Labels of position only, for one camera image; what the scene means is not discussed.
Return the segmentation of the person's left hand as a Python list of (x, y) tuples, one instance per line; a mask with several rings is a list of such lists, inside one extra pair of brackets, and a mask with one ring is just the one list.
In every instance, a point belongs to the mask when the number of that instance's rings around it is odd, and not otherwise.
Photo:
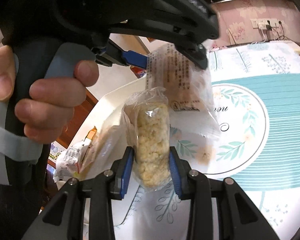
[[(86, 98), (86, 87), (93, 86), (99, 77), (94, 61), (76, 64), (73, 77), (40, 79), (30, 87), (30, 98), (20, 100), (15, 116), (25, 125), (24, 134), (40, 144), (55, 141), (72, 119), (74, 107)], [(0, 48), (0, 102), (13, 94), (15, 64), (12, 49)]]

